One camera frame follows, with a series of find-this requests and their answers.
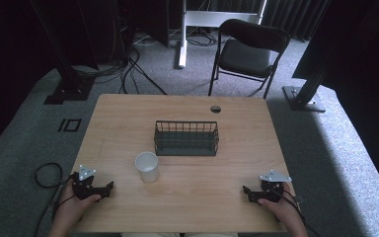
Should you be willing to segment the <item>black metal stand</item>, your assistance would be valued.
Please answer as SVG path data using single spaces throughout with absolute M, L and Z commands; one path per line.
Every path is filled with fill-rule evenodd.
M 292 111 L 324 113 L 326 111 L 317 95 L 327 74 L 326 57 L 313 48 L 307 48 L 296 66 L 293 79 L 305 79 L 301 87 L 283 86 L 282 91 Z
M 46 105 L 62 105 L 65 101 L 87 101 L 93 88 L 95 77 L 79 75 L 68 61 L 62 44 L 51 25 L 50 18 L 43 11 L 39 0 L 29 0 L 38 16 L 47 38 L 52 62 L 60 75 L 60 81 L 52 95 L 44 100 Z

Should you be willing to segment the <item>dark curtain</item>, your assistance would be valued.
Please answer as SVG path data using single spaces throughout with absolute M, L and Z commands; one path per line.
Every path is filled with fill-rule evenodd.
M 266 0 L 262 24 L 310 40 L 332 0 Z

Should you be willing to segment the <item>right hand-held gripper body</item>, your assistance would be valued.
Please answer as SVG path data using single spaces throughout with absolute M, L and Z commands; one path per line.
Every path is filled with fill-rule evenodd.
M 284 183 L 289 183 L 292 179 L 275 170 L 269 170 L 266 174 L 259 175 L 261 189 L 265 194 L 265 199 L 273 202 L 279 202 L 283 196 Z

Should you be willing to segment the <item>white metal desk frame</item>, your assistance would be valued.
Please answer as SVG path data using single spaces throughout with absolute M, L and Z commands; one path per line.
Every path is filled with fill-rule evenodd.
M 238 19 L 250 23 L 261 24 L 264 17 L 267 0 L 261 0 L 257 13 L 239 13 L 239 12 L 220 12 L 187 9 L 187 0 L 183 0 L 182 7 L 182 35 L 180 40 L 179 68 L 185 68 L 187 65 L 187 27 L 207 27 L 218 28 L 222 23 L 230 19 Z

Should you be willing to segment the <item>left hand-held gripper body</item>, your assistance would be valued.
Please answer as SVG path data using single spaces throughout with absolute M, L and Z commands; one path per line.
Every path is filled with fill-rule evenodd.
M 73 179 L 72 189 L 78 199 L 85 199 L 101 193 L 97 188 L 92 186 L 95 174 L 95 169 L 80 165 L 79 170 L 71 175 Z

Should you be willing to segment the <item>person's right hand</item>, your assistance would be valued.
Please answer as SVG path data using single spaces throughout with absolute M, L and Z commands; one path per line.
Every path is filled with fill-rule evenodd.
M 279 200 L 279 202 L 272 202 L 270 200 L 260 198 L 259 204 L 261 204 L 267 210 L 271 211 L 282 223 L 288 224 L 301 219 L 301 217 L 299 216 L 295 207 L 292 205 L 294 199 L 289 194 L 290 187 L 284 183 L 283 188 L 283 197 Z

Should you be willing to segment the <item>black folding chair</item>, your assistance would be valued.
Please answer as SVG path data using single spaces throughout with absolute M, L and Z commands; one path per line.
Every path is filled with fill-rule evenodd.
M 208 95 L 221 73 L 261 82 L 265 99 L 273 81 L 278 62 L 290 43 L 283 29 L 226 20 L 218 29 L 218 44 L 213 62 Z

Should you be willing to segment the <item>person's left hand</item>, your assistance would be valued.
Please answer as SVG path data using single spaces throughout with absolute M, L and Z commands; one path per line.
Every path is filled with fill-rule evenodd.
M 58 205 L 53 226 L 60 229 L 69 230 L 79 221 L 85 211 L 94 203 L 101 199 L 100 195 L 92 195 L 85 199 L 75 196 L 71 188 L 66 188 Z

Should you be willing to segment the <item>white cup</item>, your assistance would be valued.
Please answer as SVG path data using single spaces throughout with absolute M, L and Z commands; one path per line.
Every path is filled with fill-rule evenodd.
M 153 152 L 142 152 L 135 158 L 135 168 L 144 183 L 153 183 L 158 180 L 158 163 L 158 157 Z

